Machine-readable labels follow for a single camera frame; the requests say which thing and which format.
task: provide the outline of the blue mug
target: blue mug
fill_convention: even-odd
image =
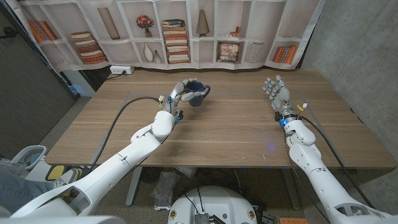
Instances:
[[[201,82],[193,82],[193,83],[189,83],[187,85],[187,93],[196,92],[196,91],[205,91],[206,88],[208,88],[208,90],[203,96],[196,96],[192,100],[189,101],[189,104],[191,106],[200,106],[201,105],[203,99],[205,99],[206,96],[210,92],[210,86],[203,85],[203,83],[201,83]]]

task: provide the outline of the table leg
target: table leg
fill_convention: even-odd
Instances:
[[[142,171],[142,167],[137,167],[132,172],[129,192],[127,193],[127,198],[126,198],[127,206],[131,206],[134,202],[134,199],[136,197],[136,193],[138,190],[139,179],[141,177],[141,171]]]
[[[289,194],[290,204],[294,210],[300,210],[300,200],[299,195],[297,193],[296,184],[293,179],[293,174],[291,169],[281,169],[282,177],[284,179],[287,193]]]

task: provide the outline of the flower vase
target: flower vase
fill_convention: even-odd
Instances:
[[[153,62],[154,61],[154,53],[152,50],[148,47],[147,43],[145,43],[144,47],[144,57],[148,62]]]
[[[157,50],[155,50],[154,62],[155,63],[161,63],[162,62],[162,60],[160,59],[160,55],[157,53]]]
[[[145,28],[145,37],[152,37],[152,33],[149,31],[149,28]]]

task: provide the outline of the sneaker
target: sneaker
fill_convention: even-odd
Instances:
[[[53,181],[54,189],[70,184],[79,178],[79,171],[76,168],[70,169],[68,172],[62,174],[57,180]]]

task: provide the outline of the white robot body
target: white robot body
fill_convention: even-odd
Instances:
[[[193,189],[174,202],[169,213],[169,224],[198,223],[195,222],[197,211],[193,205],[196,206],[199,214],[208,213],[209,217],[215,215],[226,224],[257,223],[252,205],[235,191],[219,186],[204,186],[200,187],[199,191],[200,197],[198,189]]]

